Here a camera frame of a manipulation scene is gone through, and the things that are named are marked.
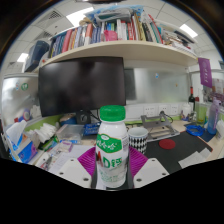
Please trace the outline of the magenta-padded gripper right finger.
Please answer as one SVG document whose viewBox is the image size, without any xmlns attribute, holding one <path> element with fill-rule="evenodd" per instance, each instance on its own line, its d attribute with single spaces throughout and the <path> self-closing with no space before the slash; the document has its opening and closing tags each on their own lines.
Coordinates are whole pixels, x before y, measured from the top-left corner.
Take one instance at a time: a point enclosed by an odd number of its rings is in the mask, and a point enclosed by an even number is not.
<svg viewBox="0 0 224 224">
<path fill-rule="evenodd" d="M 143 187 L 168 175 L 168 171 L 156 158 L 148 159 L 137 149 L 129 148 L 127 181 L 130 188 Z"/>
</svg>

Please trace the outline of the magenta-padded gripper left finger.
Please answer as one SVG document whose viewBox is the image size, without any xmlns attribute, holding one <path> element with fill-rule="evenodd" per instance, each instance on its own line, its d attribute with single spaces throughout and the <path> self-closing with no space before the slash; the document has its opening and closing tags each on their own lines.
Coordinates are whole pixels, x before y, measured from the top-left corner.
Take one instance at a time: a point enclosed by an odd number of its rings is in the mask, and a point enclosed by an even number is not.
<svg viewBox="0 0 224 224">
<path fill-rule="evenodd" d="M 90 188 L 95 169 L 96 155 L 92 147 L 78 158 L 69 158 L 56 175 L 81 187 Z"/>
</svg>

